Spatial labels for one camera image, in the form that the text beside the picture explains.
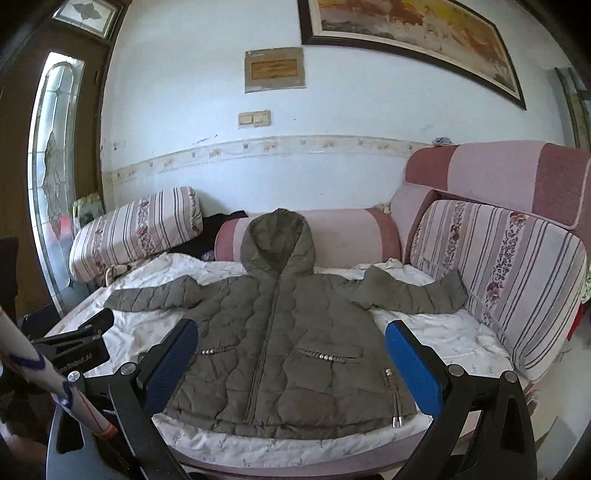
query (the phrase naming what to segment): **blue gripper pad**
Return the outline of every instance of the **blue gripper pad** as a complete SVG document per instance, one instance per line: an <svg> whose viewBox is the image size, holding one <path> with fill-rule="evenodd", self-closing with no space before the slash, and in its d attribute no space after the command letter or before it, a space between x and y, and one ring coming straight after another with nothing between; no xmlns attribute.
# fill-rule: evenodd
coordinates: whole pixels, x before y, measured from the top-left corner
<svg viewBox="0 0 591 480"><path fill-rule="evenodd" d="M413 395L414 401L421 412L436 419L443 408L441 384L396 326L396 322L388 324L385 336L386 350Z"/></svg>
<svg viewBox="0 0 591 480"><path fill-rule="evenodd" d="M171 343L162 361L154 368L144 385L144 413L148 418L164 410L197 348L199 330L195 322L189 321L180 332L170 332L173 333L176 334L176 338L173 338L172 342L167 342L165 338L157 345Z"/></svg>

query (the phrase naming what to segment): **jacket sleeve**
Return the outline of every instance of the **jacket sleeve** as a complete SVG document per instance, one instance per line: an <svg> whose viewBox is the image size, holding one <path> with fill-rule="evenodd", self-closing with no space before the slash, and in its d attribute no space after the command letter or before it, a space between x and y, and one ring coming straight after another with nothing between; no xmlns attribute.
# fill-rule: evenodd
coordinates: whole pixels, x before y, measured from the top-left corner
<svg viewBox="0 0 591 480"><path fill-rule="evenodd" d="M115 290L105 302L105 307L120 312L150 312L173 307L192 309L227 282L221 280L201 286L185 275L158 287Z"/></svg>
<svg viewBox="0 0 591 480"><path fill-rule="evenodd" d="M342 293L363 308L378 307L406 313L454 313L466 303L468 295L458 270L441 280L419 287L396 280L384 270L371 266L363 280L342 285Z"/></svg>

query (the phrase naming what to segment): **metal screw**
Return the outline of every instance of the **metal screw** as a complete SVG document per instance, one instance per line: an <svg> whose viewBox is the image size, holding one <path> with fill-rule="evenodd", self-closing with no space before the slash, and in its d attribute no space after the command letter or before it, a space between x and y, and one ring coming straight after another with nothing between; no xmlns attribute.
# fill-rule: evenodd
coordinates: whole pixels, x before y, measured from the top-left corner
<svg viewBox="0 0 591 480"><path fill-rule="evenodd" d="M507 380L509 383L515 383L519 379L517 378L517 375L515 375L513 372L505 372L505 380Z"/></svg>
<svg viewBox="0 0 591 480"><path fill-rule="evenodd" d="M135 372L135 364L128 362L121 367L121 373L124 375L131 375Z"/></svg>
<svg viewBox="0 0 591 480"><path fill-rule="evenodd" d="M460 365L450 365L447 369L454 377L461 377L465 372Z"/></svg>
<svg viewBox="0 0 591 480"><path fill-rule="evenodd" d="M80 378L80 372L78 370L74 370L68 374L68 382L76 382Z"/></svg>

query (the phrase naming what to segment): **gray cloth on sofa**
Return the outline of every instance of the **gray cloth on sofa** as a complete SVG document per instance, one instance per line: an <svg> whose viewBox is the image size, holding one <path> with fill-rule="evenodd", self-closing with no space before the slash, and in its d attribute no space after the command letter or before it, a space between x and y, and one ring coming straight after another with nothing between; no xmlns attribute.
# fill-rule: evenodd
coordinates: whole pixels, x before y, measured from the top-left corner
<svg viewBox="0 0 591 480"><path fill-rule="evenodd" d="M314 274L315 257L304 217L278 209L248 227L248 275L112 293L108 308L178 307L197 322L199 347L166 415L240 436L329 439L416 412L368 309L455 312L467 299L458 272L425 287L376 267L347 280Z"/></svg>

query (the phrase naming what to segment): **door glass panel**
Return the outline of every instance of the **door glass panel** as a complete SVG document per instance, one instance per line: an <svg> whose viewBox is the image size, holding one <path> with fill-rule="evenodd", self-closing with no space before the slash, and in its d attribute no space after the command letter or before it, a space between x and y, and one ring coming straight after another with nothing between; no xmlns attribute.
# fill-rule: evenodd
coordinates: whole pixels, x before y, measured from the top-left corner
<svg viewBox="0 0 591 480"><path fill-rule="evenodd" d="M107 38L117 13L117 7L103 0L68 0L53 18Z"/></svg>
<svg viewBox="0 0 591 480"><path fill-rule="evenodd" d="M60 314L69 312L88 295L85 284L75 282L69 271L74 241L70 207L76 199L74 131L83 72L83 61L49 54L29 135L31 223L45 281Z"/></svg>

